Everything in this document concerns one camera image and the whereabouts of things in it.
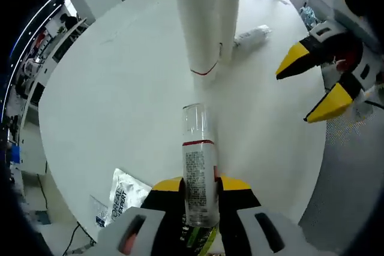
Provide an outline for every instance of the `plastic packaging bag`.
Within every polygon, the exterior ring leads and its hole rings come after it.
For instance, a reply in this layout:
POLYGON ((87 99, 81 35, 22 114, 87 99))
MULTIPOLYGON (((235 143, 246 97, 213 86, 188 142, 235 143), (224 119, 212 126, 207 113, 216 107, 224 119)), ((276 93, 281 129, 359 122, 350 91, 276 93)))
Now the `plastic packaging bag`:
POLYGON ((234 40, 234 48, 237 50, 250 50, 267 39, 271 29, 267 25, 260 25, 248 32, 244 32, 234 40))
POLYGON ((140 207, 151 187, 116 168, 109 194, 106 225, 116 221, 129 207, 140 207))

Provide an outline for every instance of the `white table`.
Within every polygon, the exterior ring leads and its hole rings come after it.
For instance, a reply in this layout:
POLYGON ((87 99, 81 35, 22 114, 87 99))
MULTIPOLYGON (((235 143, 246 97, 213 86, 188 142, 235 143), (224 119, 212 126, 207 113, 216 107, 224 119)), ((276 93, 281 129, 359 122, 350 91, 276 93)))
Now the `white table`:
POLYGON ((40 101, 44 151, 77 220, 97 238, 90 195, 109 202, 119 167, 155 183, 182 175, 182 107, 209 103, 219 169, 247 181, 262 204, 298 222, 322 163, 325 122, 304 116, 324 94, 320 68, 276 81, 275 70, 307 31, 279 0, 240 0, 238 33, 267 24, 267 44, 212 88, 194 93, 175 0, 126 0, 72 45, 40 101))

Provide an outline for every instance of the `round white table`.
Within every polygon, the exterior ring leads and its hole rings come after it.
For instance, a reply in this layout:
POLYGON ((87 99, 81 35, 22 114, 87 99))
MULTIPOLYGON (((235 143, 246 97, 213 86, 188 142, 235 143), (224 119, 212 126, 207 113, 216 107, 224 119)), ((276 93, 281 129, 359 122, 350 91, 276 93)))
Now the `round white table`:
POLYGON ((97 238, 90 195, 109 202, 120 168, 148 185, 182 175, 182 107, 205 101, 217 126, 221 173, 298 222, 319 175, 326 123, 303 117, 324 94, 320 68, 276 81, 307 35, 291 3, 240 0, 237 34, 267 24, 270 38, 208 90, 194 92, 176 0, 126 0, 71 46, 39 103, 44 151, 77 220, 97 238))

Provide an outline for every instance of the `white tube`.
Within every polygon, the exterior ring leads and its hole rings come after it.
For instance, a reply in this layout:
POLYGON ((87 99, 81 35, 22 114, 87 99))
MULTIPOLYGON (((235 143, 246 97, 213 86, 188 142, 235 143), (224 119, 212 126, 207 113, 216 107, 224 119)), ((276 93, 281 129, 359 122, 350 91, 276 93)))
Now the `white tube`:
POLYGON ((193 227, 218 223, 217 154, 212 127, 205 106, 197 103, 183 108, 183 179, 185 214, 193 227))
POLYGON ((232 60, 239 0, 218 0, 218 10, 220 16, 221 62, 229 63, 232 60))
POLYGON ((214 79, 219 59, 217 0, 177 0, 190 70, 197 78, 214 79))

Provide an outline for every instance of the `white bottle lying down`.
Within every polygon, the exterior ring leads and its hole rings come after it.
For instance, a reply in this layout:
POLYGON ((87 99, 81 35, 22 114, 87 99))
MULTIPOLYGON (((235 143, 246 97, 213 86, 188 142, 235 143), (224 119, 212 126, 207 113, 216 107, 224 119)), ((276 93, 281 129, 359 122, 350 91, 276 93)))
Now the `white bottle lying down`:
POLYGON ((244 32, 233 41, 233 48, 238 50, 251 50, 263 43, 271 29, 267 25, 260 25, 248 32, 244 32))

